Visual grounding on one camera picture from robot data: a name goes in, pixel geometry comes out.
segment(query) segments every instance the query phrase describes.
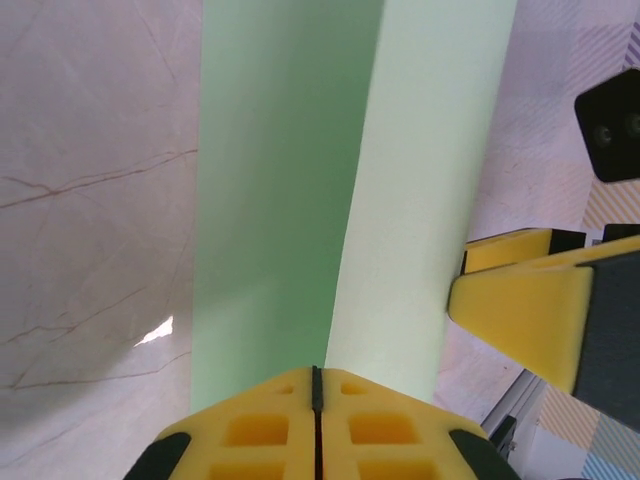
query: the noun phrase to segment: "white marble floor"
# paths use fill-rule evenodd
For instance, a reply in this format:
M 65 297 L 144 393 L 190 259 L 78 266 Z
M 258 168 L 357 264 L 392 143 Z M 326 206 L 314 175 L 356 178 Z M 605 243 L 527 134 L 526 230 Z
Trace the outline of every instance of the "white marble floor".
M 122 478 L 188 413 L 201 3 L 0 2 L 1 478 Z M 474 232 L 526 226 L 490 183 Z M 449 333 L 481 420 L 520 367 Z

